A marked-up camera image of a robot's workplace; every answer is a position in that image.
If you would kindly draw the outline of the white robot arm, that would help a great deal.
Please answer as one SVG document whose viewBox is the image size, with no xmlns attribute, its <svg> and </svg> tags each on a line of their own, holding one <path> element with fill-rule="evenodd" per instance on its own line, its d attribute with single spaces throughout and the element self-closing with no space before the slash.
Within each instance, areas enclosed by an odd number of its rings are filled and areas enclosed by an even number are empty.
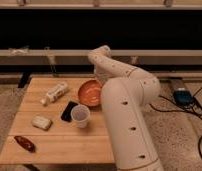
<svg viewBox="0 0 202 171">
<path fill-rule="evenodd" d="M 88 59 L 103 82 L 101 106 L 117 171 L 164 171 L 141 111 L 159 96 L 158 78 L 112 59 L 106 45 L 91 50 Z"/>
</svg>

